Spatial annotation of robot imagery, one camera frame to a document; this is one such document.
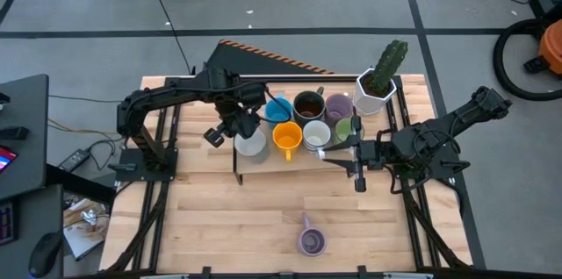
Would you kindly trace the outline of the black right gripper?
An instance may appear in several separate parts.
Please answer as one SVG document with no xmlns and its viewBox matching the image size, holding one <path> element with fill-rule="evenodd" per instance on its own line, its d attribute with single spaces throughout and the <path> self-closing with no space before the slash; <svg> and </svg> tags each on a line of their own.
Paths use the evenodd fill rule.
<svg viewBox="0 0 562 279">
<path fill-rule="evenodd" d="M 356 192 L 365 192 L 367 190 L 364 167 L 367 167 L 368 170 L 381 170 L 385 168 L 391 177 L 390 191 L 395 192 L 395 171 L 387 164 L 387 160 L 390 157 L 390 144 L 382 140 L 384 134 L 392 133 L 393 128 L 390 127 L 389 129 L 379 130 L 375 140 L 362 140 L 358 138 L 358 132 L 356 132 L 356 136 L 348 136 L 346 140 L 323 149 L 324 152 L 331 152 L 353 148 L 353 161 L 335 159 L 324 159 L 324 161 L 345 168 L 348 174 L 356 175 L 357 177 L 354 182 Z"/>
</svg>

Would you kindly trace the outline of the green and white mug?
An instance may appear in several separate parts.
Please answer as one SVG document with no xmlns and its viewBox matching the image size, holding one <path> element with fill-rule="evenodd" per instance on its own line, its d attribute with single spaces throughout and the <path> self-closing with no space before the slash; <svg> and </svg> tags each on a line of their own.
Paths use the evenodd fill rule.
<svg viewBox="0 0 562 279">
<path fill-rule="evenodd" d="M 336 143 L 345 141 L 352 133 L 351 118 L 342 118 L 335 124 L 334 134 Z"/>
</svg>

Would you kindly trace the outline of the plain white mug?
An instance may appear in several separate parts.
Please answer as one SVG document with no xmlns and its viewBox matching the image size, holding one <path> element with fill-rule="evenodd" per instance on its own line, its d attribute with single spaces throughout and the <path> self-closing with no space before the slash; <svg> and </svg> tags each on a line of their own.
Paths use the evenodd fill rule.
<svg viewBox="0 0 562 279">
<path fill-rule="evenodd" d="M 243 156 L 256 156 L 263 151 L 266 146 L 266 137 L 260 128 L 248 139 L 244 139 L 240 134 L 234 137 L 234 148 Z"/>
</svg>

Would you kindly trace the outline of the light blue faceted mug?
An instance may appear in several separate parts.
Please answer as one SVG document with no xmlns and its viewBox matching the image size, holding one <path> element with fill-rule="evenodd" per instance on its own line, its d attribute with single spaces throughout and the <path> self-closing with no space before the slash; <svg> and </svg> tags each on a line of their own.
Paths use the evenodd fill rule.
<svg viewBox="0 0 562 279">
<path fill-rule="evenodd" d="M 292 119 L 292 104 L 279 94 L 275 100 L 271 99 L 266 105 L 264 116 L 268 119 L 270 127 L 290 121 Z"/>
</svg>

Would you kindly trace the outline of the white mug blue leaf pattern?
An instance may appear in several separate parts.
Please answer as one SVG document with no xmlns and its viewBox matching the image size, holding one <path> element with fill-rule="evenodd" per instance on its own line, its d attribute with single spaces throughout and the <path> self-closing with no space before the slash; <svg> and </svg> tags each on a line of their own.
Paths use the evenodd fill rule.
<svg viewBox="0 0 562 279">
<path fill-rule="evenodd" d="M 323 159 L 325 157 L 324 148 L 331 141 L 331 130 L 328 125 L 323 121 L 313 120 L 305 125 L 302 132 L 305 148 Z"/>
</svg>

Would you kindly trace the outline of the purple ribbed mug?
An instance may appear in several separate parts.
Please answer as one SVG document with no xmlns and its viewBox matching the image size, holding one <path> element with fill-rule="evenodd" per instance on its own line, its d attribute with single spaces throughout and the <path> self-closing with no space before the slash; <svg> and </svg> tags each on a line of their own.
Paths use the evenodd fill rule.
<svg viewBox="0 0 562 279">
<path fill-rule="evenodd" d="M 334 94 L 326 99 L 326 123 L 333 127 L 343 119 L 349 118 L 353 113 L 353 103 L 344 94 Z"/>
</svg>

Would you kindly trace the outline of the orange yellow mug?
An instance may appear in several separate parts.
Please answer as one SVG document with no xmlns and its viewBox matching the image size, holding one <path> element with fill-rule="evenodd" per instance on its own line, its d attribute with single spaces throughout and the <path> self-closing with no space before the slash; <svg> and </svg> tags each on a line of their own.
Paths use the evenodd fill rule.
<svg viewBox="0 0 562 279">
<path fill-rule="evenodd" d="M 292 121 L 275 126 L 272 138 L 286 161 L 291 161 L 303 140 L 302 129 Z"/>
</svg>

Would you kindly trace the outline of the dark speckled teal mug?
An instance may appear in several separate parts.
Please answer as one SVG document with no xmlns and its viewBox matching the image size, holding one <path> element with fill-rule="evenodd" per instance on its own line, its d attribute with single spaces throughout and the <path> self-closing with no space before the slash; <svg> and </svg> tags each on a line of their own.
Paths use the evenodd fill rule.
<svg viewBox="0 0 562 279">
<path fill-rule="evenodd" d="M 295 96 L 292 115 L 301 128 L 311 121 L 323 118 L 326 110 L 323 92 L 324 88 L 320 86 L 316 91 L 306 90 Z"/>
</svg>

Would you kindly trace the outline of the lilac bubble mug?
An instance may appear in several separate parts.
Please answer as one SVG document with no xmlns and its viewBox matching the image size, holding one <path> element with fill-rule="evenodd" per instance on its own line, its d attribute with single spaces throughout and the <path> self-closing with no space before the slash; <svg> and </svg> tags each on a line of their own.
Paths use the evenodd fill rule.
<svg viewBox="0 0 562 279">
<path fill-rule="evenodd" d="M 302 213 L 303 230 L 298 236 L 299 251 L 309 257 L 317 257 L 323 254 L 327 248 L 327 238 L 324 232 L 313 226 L 308 215 Z"/>
</svg>

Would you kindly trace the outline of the wooden shelf riser black legs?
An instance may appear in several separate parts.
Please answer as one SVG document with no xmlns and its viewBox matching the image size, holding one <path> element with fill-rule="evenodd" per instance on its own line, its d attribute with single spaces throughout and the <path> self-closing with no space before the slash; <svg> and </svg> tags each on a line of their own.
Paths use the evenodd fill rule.
<svg viewBox="0 0 562 279">
<path fill-rule="evenodd" d="M 256 156 L 248 157 L 239 154 L 234 149 L 235 172 L 239 175 L 264 174 L 274 172 L 289 171 L 311 171 L 311 170 L 328 170 L 335 168 L 336 170 L 344 168 L 335 164 L 325 162 L 324 159 L 352 160 L 353 153 L 349 149 L 328 152 L 323 159 L 316 154 L 309 152 L 303 140 L 298 150 L 293 155 L 291 161 L 286 161 L 281 151 L 276 147 L 273 138 L 273 130 L 263 121 L 259 127 L 266 137 L 266 146 L 261 153 Z"/>
</svg>

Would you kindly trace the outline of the white hexagonal plant pot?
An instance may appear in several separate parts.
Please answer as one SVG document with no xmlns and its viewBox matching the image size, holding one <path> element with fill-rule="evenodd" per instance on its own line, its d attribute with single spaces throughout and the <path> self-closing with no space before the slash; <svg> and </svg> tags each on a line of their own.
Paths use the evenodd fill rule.
<svg viewBox="0 0 562 279">
<path fill-rule="evenodd" d="M 397 91 L 396 84 L 393 79 L 389 82 L 389 90 L 384 97 L 374 97 L 369 95 L 362 84 L 362 80 L 373 71 L 373 68 L 367 68 L 355 82 L 355 91 L 353 95 L 353 104 L 357 111 L 365 116 L 372 115 L 382 111 L 386 103 L 392 98 Z"/>
</svg>

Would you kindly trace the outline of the black ramp orange striped edge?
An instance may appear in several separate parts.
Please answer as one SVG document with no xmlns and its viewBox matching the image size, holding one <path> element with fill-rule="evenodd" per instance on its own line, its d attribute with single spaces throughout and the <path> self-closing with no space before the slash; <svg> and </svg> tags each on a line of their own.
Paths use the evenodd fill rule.
<svg viewBox="0 0 562 279">
<path fill-rule="evenodd" d="M 224 68 L 239 75 L 332 75 L 333 72 L 258 47 L 222 39 L 206 61 L 208 68 Z"/>
</svg>

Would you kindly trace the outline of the green cactus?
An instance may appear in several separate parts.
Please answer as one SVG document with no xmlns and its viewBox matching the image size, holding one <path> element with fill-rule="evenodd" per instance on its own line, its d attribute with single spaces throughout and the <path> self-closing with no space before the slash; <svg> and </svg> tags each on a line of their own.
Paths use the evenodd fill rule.
<svg viewBox="0 0 562 279">
<path fill-rule="evenodd" d="M 408 51 L 404 40 L 393 40 L 383 51 L 378 64 L 371 74 L 370 89 L 377 97 L 385 97 L 389 84 Z"/>
</svg>

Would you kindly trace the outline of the black power adapter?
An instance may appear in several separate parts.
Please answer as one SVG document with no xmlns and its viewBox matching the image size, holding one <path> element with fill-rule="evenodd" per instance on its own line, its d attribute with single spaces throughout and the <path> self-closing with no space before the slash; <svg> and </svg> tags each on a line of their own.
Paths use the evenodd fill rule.
<svg viewBox="0 0 562 279">
<path fill-rule="evenodd" d="M 57 168 L 65 172 L 72 173 L 81 165 L 83 165 L 91 156 L 89 150 L 76 149 L 74 153 L 65 158 Z"/>
</svg>

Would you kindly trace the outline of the black computer mouse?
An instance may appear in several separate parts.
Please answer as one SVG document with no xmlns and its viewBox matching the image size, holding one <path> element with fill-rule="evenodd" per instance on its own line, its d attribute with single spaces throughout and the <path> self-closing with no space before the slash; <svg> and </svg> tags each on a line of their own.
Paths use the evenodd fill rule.
<svg viewBox="0 0 562 279">
<path fill-rule="evenodd" d="M 62 243 L 62 231 L 47 232 L 31 252 L 28 273 L 33 278 L 46 276 L 54 267 Z"/>
</svg>

